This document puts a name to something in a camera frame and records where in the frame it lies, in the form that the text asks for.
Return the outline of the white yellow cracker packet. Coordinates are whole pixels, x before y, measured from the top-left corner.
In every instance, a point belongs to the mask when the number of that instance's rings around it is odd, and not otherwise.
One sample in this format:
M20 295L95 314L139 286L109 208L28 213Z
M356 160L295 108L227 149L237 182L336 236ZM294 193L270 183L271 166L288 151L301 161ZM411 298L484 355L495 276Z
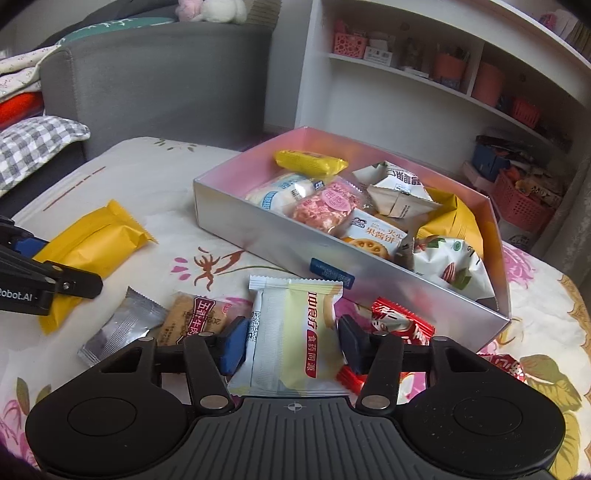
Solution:
M335 303L338 281L252 275L256 293L245 360L229 379L238 396L340 396L345 365Z

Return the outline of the large yellow snack bag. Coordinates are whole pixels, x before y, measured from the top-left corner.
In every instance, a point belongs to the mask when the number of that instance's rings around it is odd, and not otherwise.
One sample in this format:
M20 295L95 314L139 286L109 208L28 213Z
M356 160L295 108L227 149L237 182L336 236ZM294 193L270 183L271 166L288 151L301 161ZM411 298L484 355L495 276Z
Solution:
M155 238L117 201L77 220L34 256L106 279L130 255Z

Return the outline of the white nut snack packet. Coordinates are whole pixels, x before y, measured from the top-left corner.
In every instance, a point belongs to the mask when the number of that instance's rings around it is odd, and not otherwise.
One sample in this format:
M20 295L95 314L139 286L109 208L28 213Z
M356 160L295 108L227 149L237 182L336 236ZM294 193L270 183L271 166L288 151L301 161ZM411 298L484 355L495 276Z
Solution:
M415 241L413 271L473 301L495 298L484 261L461 239L430 236Z

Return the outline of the white jam biscuit packet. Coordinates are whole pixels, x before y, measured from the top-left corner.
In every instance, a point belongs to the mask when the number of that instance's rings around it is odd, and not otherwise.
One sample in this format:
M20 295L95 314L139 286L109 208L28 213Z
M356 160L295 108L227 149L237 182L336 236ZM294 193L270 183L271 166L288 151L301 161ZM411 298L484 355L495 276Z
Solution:
M393 260L394 253L407 237L407 233L364 210L353 210L339 239L366 253L385 260Z

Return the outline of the pink candy bag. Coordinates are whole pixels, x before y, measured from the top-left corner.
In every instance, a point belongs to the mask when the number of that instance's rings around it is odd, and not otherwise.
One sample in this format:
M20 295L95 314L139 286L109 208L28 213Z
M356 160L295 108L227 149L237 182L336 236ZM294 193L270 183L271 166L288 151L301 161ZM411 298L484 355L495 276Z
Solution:
M356 208L363 208L367 197L351 182L336 179L295 205L291 217L301 224L331 234Z

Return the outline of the white grey snack packet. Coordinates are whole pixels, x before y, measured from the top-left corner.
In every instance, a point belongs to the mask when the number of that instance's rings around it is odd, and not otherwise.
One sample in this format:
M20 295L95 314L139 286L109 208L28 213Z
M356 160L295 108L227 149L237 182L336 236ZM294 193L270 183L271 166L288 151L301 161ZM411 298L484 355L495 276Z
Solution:
M353 171L381 215L407 219L428 214L440 207L419 177L391 162L381 162Z

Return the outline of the yellow biscuit packet blue logo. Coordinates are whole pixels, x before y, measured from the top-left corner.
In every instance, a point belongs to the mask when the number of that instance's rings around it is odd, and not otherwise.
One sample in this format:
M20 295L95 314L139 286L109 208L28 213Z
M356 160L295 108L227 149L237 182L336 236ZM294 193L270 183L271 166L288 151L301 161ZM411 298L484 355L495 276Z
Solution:
M277 166L308 177L334 176L349 167L342 158L308 151L280 150L273 159Z

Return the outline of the yellow orange snack bag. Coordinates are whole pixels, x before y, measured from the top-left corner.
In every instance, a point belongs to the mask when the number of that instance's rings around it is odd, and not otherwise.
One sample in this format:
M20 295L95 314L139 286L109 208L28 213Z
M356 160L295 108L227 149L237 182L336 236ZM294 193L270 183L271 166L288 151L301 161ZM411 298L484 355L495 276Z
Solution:
M428 214L428 221L417 232L418 239L443 236L464 240L480 258L484 257L484 240L477 219L455 194L427 187L432 200L440 205Z

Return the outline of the white blue bread packet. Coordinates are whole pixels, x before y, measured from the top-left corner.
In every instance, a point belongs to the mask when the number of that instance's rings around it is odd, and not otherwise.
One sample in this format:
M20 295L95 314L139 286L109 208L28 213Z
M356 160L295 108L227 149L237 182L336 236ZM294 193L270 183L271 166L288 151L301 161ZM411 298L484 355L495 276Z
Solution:
M246 194L245 200L267 211L290 216L297 203L325 186L322 179L289 172Z

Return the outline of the red candy packet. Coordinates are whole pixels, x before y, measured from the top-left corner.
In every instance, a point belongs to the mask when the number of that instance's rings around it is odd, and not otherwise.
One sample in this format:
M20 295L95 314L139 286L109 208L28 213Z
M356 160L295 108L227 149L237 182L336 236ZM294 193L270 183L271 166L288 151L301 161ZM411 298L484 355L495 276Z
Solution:
M369 333L389 332L400 337L406 344L420 346L429 345L435 336L436 328L433 325L400 304L385 298L379 297L375 300L370 312L370 327L361 327ZM359 395L366 375L355 374L346 361L346 365L339 369L337 379L346 389Z
M480 357L521 382L526 381L521 363L509 354L484 354Z

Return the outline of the brown biscuit packet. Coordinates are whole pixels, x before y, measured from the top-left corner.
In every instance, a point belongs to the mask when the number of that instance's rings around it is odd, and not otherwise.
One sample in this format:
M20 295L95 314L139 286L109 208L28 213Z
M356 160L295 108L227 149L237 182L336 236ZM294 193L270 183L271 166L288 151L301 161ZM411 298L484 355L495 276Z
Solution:
M204 332L221 333L229 322L231 308L229 302L177 293L159 330L157 345L177 345L187 336Z

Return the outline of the grey sofa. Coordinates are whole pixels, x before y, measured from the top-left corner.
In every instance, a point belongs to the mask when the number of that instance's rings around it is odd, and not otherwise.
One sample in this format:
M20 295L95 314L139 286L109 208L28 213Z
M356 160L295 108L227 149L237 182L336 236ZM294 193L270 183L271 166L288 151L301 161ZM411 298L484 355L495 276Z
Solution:
M91 133L92 159L136 137L231 150L263 134L270 29L170 23L67 43L40 66L47 114Z

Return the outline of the white bookshelf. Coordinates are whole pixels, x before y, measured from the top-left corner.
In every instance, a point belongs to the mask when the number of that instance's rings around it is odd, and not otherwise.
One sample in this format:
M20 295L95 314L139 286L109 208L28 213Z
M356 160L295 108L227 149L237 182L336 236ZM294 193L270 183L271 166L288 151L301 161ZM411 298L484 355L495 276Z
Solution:
M368 38L362 59L336 32ZM297 125L456 175L480 135L571 175L590 151L590 62L506 1L315 1Z

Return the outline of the small pink shelf basket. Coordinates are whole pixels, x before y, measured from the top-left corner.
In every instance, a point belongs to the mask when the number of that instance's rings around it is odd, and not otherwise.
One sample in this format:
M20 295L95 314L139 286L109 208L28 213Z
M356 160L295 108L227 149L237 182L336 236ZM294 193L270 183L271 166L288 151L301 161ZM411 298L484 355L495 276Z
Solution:
M336 32L332 52L349 58L362 59L367 45L367 37Z

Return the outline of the pink white plush toy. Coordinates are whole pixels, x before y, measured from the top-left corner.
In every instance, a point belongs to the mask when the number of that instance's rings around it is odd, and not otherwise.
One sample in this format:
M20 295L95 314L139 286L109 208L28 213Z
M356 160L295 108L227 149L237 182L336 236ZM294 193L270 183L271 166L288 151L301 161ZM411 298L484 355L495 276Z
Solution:
M181 22L245 23L243 0L179 0L175 14Z

